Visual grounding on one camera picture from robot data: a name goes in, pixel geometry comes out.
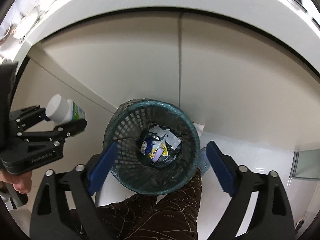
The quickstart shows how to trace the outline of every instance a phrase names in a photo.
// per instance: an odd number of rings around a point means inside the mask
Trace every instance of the finger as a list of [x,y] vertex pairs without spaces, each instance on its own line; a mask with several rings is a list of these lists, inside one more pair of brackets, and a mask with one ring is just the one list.
[[20,175],[21,178],[31,178],[32,176],[32,171],[29,171],[25,174]]
[[13,184],[13,187],[16,191],[20,193],[29,193],[31,191],[32,180],[30,177],[23,178],[20,183]]
[[21,180],[20,176],[13,176],[8,173],[6,170],[0,170],[0,181],[9,184],[17,184]]

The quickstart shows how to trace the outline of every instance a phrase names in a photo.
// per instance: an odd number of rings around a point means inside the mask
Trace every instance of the green bottle label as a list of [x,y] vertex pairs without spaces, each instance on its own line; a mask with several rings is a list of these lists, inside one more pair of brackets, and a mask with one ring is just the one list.
[[85,112],[82,111],[82,109],[73,102],[73,115],[72,120],[79,120],[79,119],[85,119]]

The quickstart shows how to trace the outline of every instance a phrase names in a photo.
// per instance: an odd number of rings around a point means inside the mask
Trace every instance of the dark green basket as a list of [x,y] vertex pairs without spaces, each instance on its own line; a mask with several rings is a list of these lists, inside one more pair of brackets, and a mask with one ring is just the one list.
[[[136,142],[141,133],[160,125],[169,127],[181,142],[175,160],[163,168],[145,165]],[[183,187],[196,173],[200,144],[196,128],[175,106],[150,99],[122,104],[111,118],[103,149],[118,144],[118,159],[111,168],[115,178],[128,189],[145,195],[163,195]]]

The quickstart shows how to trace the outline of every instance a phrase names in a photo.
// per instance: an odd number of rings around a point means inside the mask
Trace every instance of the brown pants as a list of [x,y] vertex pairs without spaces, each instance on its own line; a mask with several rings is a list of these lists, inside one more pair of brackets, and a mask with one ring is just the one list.
[[[98,212],[115,240],[197,240],[201,191],[198,169],[184,187],[168,194],[158,204],[156,196],[135,194],[122,202],[99,207]],[[76,210],[71,214],[80,232]]]

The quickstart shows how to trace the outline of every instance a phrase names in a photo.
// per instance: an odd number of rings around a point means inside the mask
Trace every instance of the floor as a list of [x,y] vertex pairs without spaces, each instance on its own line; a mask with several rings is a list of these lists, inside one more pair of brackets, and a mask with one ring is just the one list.
[[[259,173],[268,173],[271,170],[276,170],[284,187],[287,187],[293,160],[292,151],[266,148],[206,132],[203,132],[200,137],[201,147],[205,147],[211,140],[216,142],[224,154],[232,156],[238,165],[244,164],[251,171]],[[203,191],[197,223],[199,240],[206,240],[222,217],[230,197],[222,191],[212,169],[209,169],[203,176],[202,185]],[[123,187],[112,175],[109,175],[101,190],[97,204],[107,205],[112,202],[119,202],[132,194],[134,194],[132,191]],[[257,194],[253,193],[238,235],[247,230],[256,199]]]

